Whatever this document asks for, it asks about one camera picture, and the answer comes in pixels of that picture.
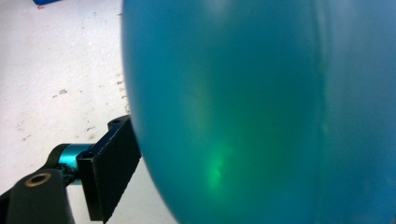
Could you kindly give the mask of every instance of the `brass insert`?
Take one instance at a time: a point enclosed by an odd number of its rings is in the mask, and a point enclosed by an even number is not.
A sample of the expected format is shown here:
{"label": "brass insert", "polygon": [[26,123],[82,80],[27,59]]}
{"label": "brass insert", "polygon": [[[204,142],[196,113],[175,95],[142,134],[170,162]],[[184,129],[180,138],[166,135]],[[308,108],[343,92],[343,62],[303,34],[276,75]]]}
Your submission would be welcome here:
{"label": "brass insert", "polygon": [[33,188],[46,183],[50,179],[50,173],[41,173],[31,176],[26,180],[26,187]]}

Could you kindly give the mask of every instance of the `dirt speck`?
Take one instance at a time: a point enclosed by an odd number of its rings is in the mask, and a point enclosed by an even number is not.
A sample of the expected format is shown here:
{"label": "dirt speck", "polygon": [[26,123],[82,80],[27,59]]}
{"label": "dirt speck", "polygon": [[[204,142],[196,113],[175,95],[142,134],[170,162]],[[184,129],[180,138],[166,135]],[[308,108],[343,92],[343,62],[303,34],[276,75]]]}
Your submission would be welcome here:
{"label": "dirt speck", "polygon": [[16,129],[17,129],[18,131],[20,131],[20,132],[23,131],[22,125],[23,125],[23,121],[22,121],[21,123],[17,123]]}
{"label": "dirt speck", "polygon": [[95,127],[87,128],[86,132],[89,132],[90,130],[94,129]]}
{"label": "dirt speck", "polygon": [[27,135],[26,137],[24,137],[22,140],[23,140],[23,141],[26,141],[26,139],[28,139],[30,136],[32,136],[32,135],[29,134],[29,135]]}

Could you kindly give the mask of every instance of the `balloon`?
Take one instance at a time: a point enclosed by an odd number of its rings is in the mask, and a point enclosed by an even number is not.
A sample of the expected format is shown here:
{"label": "balloon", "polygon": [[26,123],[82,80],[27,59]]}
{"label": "balloon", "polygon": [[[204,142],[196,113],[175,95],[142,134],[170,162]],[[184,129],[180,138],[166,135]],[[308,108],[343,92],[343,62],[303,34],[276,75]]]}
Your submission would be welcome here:
{"label": "balloon", "polygon": [[180,223],[390,223],[396,3],[129,0],[138,144]]}

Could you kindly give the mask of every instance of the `white table surface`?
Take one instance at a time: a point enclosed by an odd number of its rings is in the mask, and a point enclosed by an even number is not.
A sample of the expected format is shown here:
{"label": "white table surface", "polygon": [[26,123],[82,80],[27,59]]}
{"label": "white table surface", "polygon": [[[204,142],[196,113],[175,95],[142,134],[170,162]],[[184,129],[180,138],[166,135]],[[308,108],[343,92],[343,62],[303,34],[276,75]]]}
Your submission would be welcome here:
{"label": "white table surface", "polygon": [[[121,0],[0,0],[0,193],[129,113],[120,14]],[[82,187],[67,192],[76,223],[91,223]],[[143,160],[108,223],[176,223]]]}

